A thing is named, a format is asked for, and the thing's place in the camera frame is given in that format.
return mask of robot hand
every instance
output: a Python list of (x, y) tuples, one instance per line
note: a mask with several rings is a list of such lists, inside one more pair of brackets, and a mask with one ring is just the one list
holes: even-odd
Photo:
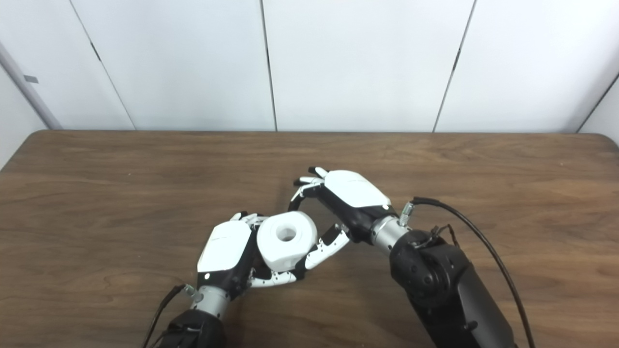
[(318, 198), (344, 224), (348, 237), (358, 243), (372, 243), (372, 227), (386, 217), (397, 217), (391, 201), (366, 178), (348, 170), (327, 171), (310, 167), (317, 177), (302, 176), (295, 181), (300, 186), (290, 201), (288, 211), (299, 209), (306, 197)]
[(170, 322), (157, 340), (158, 347), (225, 347), (222, 319), (231, 301), (250, 287), (303, 279), (307, 270), (347, 242), (346, 234), (335, 225), (316, 243), (316, 226), (302, 212), (272, 217), (235, 214), (210, 234), (197, 263), (197, 289), (181, 285), (164, 298), (142, 346), (147, 346), (163, 307), (184, 290), (193, 299), (191, 309)]

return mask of robotic arm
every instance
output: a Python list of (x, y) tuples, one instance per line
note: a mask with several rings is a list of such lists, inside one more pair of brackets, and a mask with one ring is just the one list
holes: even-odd
[[(222, 320), (231, 301), (250, 287), (270, 287), (303, 279), (307, 270), (348, 242), (337, 225), (317, 243), (315, 234), (316, 226), (302, 212), (272, 217), (239, 212), (230, 221), (215, 226), (197, 262), (197, 288), (188, 284), (173, 288), (159, 306), (142, 348), (148, 346), (163, 308), (181, 291), (193, 300), (190, 309), (173, 319), (151, 347), (158, 343), (158, 348), (225, 347)], [(290, 242), (296, 252), (286, 250), (286, 246), (290, 249), (287, 244)]]
[[(297, 210), (304, 198), (317, 198), (342, 221), (351, 240), (374, 245), (388, 256), (392, 278), (405, 290), (438, 348), (517, 347), (509, 323), (464, 252), (439, 236), (442, 229), (428, 233), (408, 226), (415, 204), (448, 206), (433, 199), (415, 198), (398, 216), (389, 198), (358, 173), (329, 172), (319, 167), (310, 167), (309, 172), (317, 177), (304, 176), (295, 182), (299, 189), (288, 209)], [(510, 284), (533, 348), (516, 289), (494, 249), (489, 243), (487, 246)]]

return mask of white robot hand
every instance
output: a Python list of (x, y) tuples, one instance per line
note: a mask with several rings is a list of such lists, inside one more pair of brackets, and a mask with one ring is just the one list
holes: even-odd
[(302, 212), (236, 213), (213, 229), (197, 264), (197, 287), (232, 301), (250, 287), (301, 280), (349, 241), (338, 225), (316, 237), (314, 222)]
[(299, 189), (288, 211), (298, 210), (304, 198), (318, 198), (342, 221), (342, 228), (352, 241), (368, 244), (373, 244), (374, 224), (398, 216), (389, 198), (359, 173), (320, 167), (310, 167), (309, 172), (317, 177), (302, 176), (295, 181)]

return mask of metal connector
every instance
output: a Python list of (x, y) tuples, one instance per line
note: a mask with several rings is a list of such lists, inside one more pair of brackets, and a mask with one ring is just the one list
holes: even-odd
[(402, 214), (400, 214), (400, 219), (397, 221), (397, 224), (406, 227), (409, 225), (410, 215), (413, 214), (413, 208), (415, 206), (411, 202), (407, 202), (402, 209)]
[(185, 285), (185, 288), (183, 289), (183, 291), (185, 291), (185, 294), (191, 297), (191, 300), (195, 303), (202, 301), (202, 299), (204, 298), (203, 294), (200, 294), (198, 291), (196, 291), (196, 288), (194, 288), (193, 286), (189, 284)]

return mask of hole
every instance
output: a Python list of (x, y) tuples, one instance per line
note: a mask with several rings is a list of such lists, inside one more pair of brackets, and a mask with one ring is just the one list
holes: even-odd
[(281, 241), (290, 241), (295, 238), (295, 236), (297, 235), (297, 231), (290, 227), (283, 226), (281, 229), (275, 231), (275, 234), (277, 235), (277, 238), (279, 238), (279, 240)]

